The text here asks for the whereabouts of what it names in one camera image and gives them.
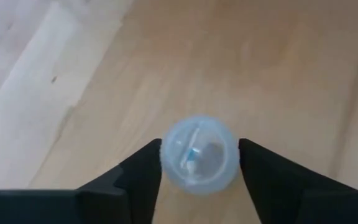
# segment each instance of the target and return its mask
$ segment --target wooden floor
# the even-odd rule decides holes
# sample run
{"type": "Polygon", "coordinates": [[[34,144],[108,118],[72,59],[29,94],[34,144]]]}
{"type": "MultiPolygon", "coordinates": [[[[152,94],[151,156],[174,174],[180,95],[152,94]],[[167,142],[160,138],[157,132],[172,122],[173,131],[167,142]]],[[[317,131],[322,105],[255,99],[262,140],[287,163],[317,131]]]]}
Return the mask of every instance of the wooden floor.
{"type": "MultiPolygon", "coordinates": [[[[76,188],[207,114],[358,188],[358,1],[0,0],[0,188],[76,188]]],[[[239,175],[155,223],[259,223],[239,175]]]]}

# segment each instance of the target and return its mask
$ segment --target light-colored floor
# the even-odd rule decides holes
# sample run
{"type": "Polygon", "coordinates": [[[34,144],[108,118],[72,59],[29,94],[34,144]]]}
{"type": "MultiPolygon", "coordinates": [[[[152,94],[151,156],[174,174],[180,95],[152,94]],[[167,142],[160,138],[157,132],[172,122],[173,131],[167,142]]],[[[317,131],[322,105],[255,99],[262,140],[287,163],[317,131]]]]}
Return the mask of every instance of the light-colored floor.
{"type": "MultiPolygon", "coordinates": [[[[358,1],[0,0],[0,188],[76,188],[208,114],[358,188],[358,1]]],[[[155,223],[259,223],[163,177],[155,223]]]]}

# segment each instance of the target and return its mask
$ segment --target wood grain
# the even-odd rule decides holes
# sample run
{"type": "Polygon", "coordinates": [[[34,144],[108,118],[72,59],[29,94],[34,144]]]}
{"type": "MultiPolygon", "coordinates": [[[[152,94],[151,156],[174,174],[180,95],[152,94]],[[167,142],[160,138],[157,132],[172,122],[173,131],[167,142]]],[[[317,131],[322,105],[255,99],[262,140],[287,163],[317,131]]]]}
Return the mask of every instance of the wood grain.
{"type": "MultiPolygon", "coordinates": [[[[32,188],[75,188],[208,114],[330,174],[358,71],[358,1],[137,1],[32,188]]],[[[155,223],[258,223],[239,176],[195,197],[163,178],[155,223]]]]}
{"type": "MultiPolygon", "coordinates": [[[[15,13],[31,19],[27,14],[35,12],[27,13],[31,10],[26,3],[38,4],[10,2],[16,7],[15,13]]],[[[5,65],[14,57],[0,54],[4,65],[0,74],[0,188],[28,186],[107,51],[129,3],[43,2],[45,14],[22,52],[0,43],[0,49],[19,56],[8,70],[5,65]]],[[[2,5],[0,9],[4,9],[0,13],[5,17],[10,16],[4,13],[12,9],[2,5]]],[[[5,17],[2,20],[31,31],[27,22],[5,17]]],[[[14,37],[6,34],[6,38],[11,41],[14,37]]]]}
{"type": "Polygon", "coordinates": [[[0,87],[39,27],[49,3],[0,0],[0,87]]]}

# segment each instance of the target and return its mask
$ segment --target transparent sphere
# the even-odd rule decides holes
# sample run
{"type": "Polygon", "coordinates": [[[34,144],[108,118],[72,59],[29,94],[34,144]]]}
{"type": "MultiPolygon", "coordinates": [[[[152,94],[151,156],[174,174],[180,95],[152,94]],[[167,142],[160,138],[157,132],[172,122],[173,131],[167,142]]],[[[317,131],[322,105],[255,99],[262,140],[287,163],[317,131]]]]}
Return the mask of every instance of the transparent sphere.
{"type": "Polygon", "coordinates": [[[239,165],[237,140],[218,120],[194,116],[174,125],[162,142],[163,170],[179,187],[193,194],[224,189],[239,165]]]}

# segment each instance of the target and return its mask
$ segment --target robotic claw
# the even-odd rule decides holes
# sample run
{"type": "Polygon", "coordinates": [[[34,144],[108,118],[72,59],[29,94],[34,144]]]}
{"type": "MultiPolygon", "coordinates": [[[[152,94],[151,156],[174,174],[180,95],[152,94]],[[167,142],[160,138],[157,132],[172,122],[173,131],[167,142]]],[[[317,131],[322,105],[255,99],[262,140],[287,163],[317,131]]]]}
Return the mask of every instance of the robotic claw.
{"type": "MultiPolygon", "coordinates": [[[[76,190],[0,190],[0,223],[152,223],[161,142],[154,139],[76,190]]],[[[262,224],[358,223],[358,190],[248,139],[240,139],[239,150],[262,224]]]]}

